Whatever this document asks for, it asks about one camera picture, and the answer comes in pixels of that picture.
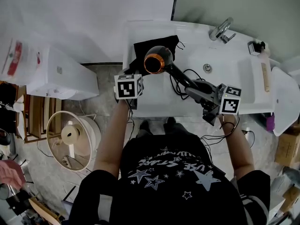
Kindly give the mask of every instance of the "white fan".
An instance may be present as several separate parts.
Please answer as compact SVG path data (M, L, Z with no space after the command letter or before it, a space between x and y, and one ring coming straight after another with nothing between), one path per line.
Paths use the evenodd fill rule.
M47 141L54 158L71 171L85 169L101 140L97 124L87 116L59 111L47 125Z

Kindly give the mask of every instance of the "faucet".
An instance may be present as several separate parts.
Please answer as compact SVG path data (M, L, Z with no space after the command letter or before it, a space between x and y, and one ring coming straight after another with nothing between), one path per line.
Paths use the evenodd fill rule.
M220 38L223 43L228 43L231 39L234 38L236 35L233 34L231 37L227 37L224 33L227 31L229 26L233 23L233 18L228 17L220 26L216 27L211 33L210 33L210 39L213 41L216 41L218 38Z

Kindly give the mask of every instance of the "black t-shirt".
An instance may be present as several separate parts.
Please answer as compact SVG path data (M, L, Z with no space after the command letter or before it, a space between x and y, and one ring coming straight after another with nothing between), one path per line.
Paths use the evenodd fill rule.
M97 170L82 181L70 224L266 224L270 177L253 171L235 187L220 169L196 135L134 138L121 179Z

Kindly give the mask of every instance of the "sink basin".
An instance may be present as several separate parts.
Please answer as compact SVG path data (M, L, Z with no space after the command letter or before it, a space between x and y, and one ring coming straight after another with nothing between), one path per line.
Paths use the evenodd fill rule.
M125 47L123 68L127 68L135 59L133 44L156 38L177 35L184 44L178 44L183 50L176 48L175 65L182 71L192 69L201 78L218 86L221 83L242 89L240 114L266 113L274 111L272 76L269 59L249 54L248 42L252 37L237 33L226 45L219 39L212 41L208 25L188 22L128 22L125 28ZM233 31L228 30L229 37ZM261 63L267 65L267 76L270 91L264 89L263 70ZM209 64L211 72L203 69ZM197 76L186 72L191 79ZM143 77L144 91L138 98L136 117L161 116L202 116L201 105L192 98L181 100L170 83L168 73L147 75Z

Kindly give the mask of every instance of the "purple object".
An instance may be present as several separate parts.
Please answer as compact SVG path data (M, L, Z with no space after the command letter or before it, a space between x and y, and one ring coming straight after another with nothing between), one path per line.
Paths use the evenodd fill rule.
M272 114L272 116L267 118L267 131L271 132L274 130L275 128L275 115L274 113Z

